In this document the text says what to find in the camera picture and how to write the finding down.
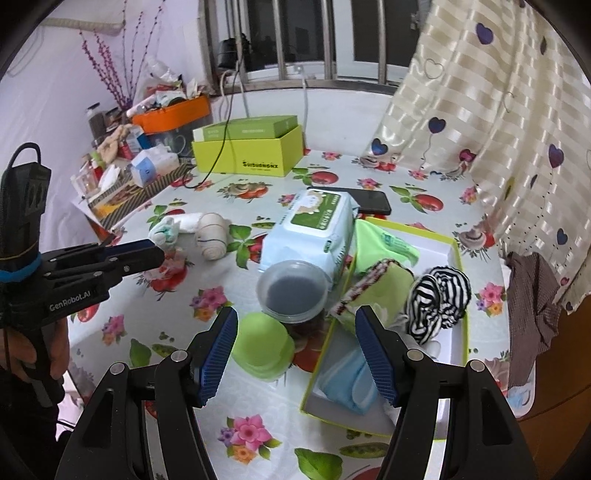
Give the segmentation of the left hand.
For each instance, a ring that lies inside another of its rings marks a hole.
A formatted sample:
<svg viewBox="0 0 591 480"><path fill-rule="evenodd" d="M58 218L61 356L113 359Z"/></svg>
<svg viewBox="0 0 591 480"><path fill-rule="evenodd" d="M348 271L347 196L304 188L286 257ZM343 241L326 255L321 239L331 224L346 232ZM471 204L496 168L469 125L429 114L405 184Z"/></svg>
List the left hand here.
<svg viewBox="0 0 591 480"><path fill-rule="evenodd" d="M63 376L69 365L70 350L68 339L68 322L61 319L55 323L55 330L48 355L51 360L50 374L57 380ZM21 363L34 364L37 353L31 342L20 332L12 329L1 330L1 368L13 373L21 380L29 382Z"/></svg>

